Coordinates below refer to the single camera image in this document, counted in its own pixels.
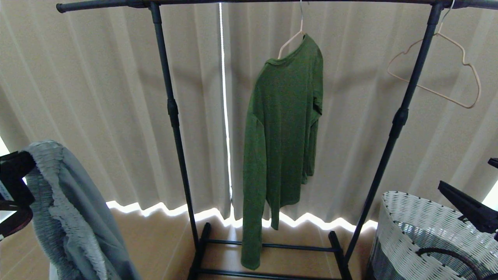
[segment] white woven basket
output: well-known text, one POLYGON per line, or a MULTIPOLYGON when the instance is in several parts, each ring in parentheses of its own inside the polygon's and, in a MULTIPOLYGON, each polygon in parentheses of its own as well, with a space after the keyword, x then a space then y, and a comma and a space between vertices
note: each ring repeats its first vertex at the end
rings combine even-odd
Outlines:
POLYGON ((422 256, 415 253, 428 247, 447 249, 468 257, 478 266, 483 277, 497 273, 498 242, 492 234, 481 233, 470 222, 458 220, 461 215, 424 198, 403 192, 386 192, 376 233, 380 246, 374 246, 373 254, 376 248, 381 248, 389 262, 381 262, 384 268, 374 267, 377 279, 475 279, 470 269, 457 259, 437 253, 422 256))

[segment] light blue garment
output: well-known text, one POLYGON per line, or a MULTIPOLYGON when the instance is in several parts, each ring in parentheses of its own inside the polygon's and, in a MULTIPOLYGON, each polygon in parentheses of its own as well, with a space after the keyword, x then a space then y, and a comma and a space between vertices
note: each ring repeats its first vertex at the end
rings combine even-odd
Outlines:
POLYGON ((37 166, 26 180, 51 280, 140 280, 106 202, 74 155, 52 140, 24 150, 37 166))

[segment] light under curtain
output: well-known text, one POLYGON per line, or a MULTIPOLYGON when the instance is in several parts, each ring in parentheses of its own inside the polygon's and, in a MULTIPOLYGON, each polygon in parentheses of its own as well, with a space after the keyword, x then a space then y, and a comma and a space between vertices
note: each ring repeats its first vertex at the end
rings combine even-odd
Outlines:
MULTIPOLYGON (((7 147, 54 139, 76 155, 107 201, 184 205, 150 12, 120 7, 61 16, 55 1, 0 3, 0 135, 7 147)), ((430 7, 303 2, 303 9, 304 31, 324 56, 324 114, 315 175, 301 201, 282 212, 355 223, 406 89, 387 74, 387 63, 423 36, 430 7)), ((194 210, 217 208, 228 218, 223 47, 239 219, 252 87, 264 62, 298 31, 300 10, 298 3, 224 3, 222 11, 223 46, 218 4, 161 7, 194 210)), ((482 200, 498 180, 486 164, 498 156, 497 23, 494 11, 472 8, 446 18, 444 33, 467 49, 480 74, 481 101, 466 110, 417 90, 379 197, 400 190, 445 203, 437 191, 445 180, 482 200)), ((397 60, 393 71, 409 77, 415 55, 397 60)), ((476 88, 459 58, 458 48, 435 38, 420 83, 468 103, 476 88)))

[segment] green long-sleeve shirt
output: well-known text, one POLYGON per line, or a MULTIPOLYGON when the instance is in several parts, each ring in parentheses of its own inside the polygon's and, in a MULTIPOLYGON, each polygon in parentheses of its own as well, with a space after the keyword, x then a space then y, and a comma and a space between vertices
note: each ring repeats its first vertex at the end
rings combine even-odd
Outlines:
POLYGON ((268 60, 254 86, 244 144, 243 266, 259 267, 264 202, 278 229, 280 207, 299 201, 313 175, 318 118, 322 114, 323 58, 305 35, 283 59, 268 60))

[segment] tile floor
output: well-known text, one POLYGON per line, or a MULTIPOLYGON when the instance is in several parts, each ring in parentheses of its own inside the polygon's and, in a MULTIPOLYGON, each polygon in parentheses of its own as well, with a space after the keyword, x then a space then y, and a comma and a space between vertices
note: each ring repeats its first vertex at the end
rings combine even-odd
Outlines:
MULTIPOLYGON (((128 247, 131 259, 144 280, 187 279, 194 246, 188 215, 166 216, 162 211, 143 217, 139 212, 128 214, 112 210, 128 247)), ((216 218, 197 223, 199 233, 206 222, 212 224, 211 238, 240 240, 241 228, 224 227, 216 218)), ((351 233, 336 229, 339 241, 346 246, 351 233)), ((329 246, 328 231, 321 230, 311 222, 296 228, 285 223, 280 230, 264 229, 264 241, 292 245, 329 246)), ((361 235, 350 262, 353 279, 360 280, 368 261, 374 229, 361 235)), ((0 280, 45 280, 48 279, 48 259, 42 252, 31 225, 7 237, 0 243, 0 280)), ((210 245, 203 262, 204 268, 247 271, 240 265, 240 247, 233 245, 210 245)), ((340 277, 332 253, 309 252, 264 248, 258 272, 281 273, 300 276, 340 277)), ((234 280, 202 275, 200 280, 234 280)))

